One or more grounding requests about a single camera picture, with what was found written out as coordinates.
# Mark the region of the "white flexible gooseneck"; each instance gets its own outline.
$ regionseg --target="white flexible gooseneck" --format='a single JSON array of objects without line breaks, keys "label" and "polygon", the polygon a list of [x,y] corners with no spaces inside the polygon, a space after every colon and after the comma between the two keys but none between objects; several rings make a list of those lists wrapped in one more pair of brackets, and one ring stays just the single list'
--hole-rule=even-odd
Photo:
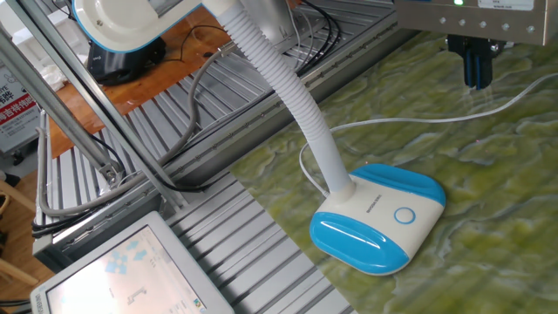
[{"label": "white flexible gooseneck", "polygon": [[339,201],[349,199],[354,192],[354,183],[341,160],[322,112],[301,79],[265,38],[240,1],[203,0],[203,4],[295,117],[322,170],[331,196]]}]

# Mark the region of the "green marble surface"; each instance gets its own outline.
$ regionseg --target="green marble surface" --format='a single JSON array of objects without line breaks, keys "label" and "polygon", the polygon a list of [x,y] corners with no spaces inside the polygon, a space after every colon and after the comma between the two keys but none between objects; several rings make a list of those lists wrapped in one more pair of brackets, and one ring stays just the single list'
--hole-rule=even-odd
[{"label": "green marble surface", "polygon": [[[494,61],[492,86],[472,91],[461,58],[445,46],[444,36],[421,33],[326,99],[328,124],[480,113],[558,72],[558,44],[518,45]],[[296,124],[232,172],[359,313],[558,313],[558,78],[491,117],[334,136],[350,171],[384,163],[429,175],[446,191],[445,213],[394,276],[367,276],[312,244],[310,219],[323,197],[298,166],[305,140]],[[310,150],[304,161],[320,178]]]}]

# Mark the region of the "tablet screen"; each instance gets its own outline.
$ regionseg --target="tablet screen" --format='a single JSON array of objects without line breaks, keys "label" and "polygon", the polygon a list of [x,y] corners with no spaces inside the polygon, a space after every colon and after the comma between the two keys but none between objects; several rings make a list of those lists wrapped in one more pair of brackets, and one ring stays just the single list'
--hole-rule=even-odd
[{"label": "tablet screen", "polygon": [[206,311],[149,227],[47,292],[52,314]]}]

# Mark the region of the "wooden chair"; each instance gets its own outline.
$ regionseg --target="wooden chair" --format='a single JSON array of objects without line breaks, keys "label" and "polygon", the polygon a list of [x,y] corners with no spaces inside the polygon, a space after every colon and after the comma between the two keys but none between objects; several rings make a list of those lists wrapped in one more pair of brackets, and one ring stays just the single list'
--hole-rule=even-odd
[{"label": "wooden chair", "polygon": [[[12,199],[22,204],[25,208],[33,212],[33,214],[37,211],[35,209],[35,202],[28,199],[25,195],[23,195],[21,192],[17,191],[4,181],[0,181],[0,196],[4,197],[4,202],[2,204],[2,207],[0,207],[0,215],[2,215],[7,207],[10,205]],[[35,277],[27,274],[16,266],[0,258],[0,277],[9,279],[7,276],[10,276],[29,285],[35,285],[38,283],[38,279],[36,279]]]}]

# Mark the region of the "sticker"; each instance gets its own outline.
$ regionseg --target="sticker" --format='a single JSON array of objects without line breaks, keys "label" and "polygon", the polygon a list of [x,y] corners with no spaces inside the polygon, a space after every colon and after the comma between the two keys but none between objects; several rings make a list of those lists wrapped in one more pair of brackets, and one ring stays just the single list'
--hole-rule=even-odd
[{"label": "sticker", "polygon": [[11,72],[0,64],[0,151],[4,154],[37,137],[37,103]]},{"label": "sticker", "polygon": [[533,10],[534,0],[479,0],[479,7],[497,10]]}]

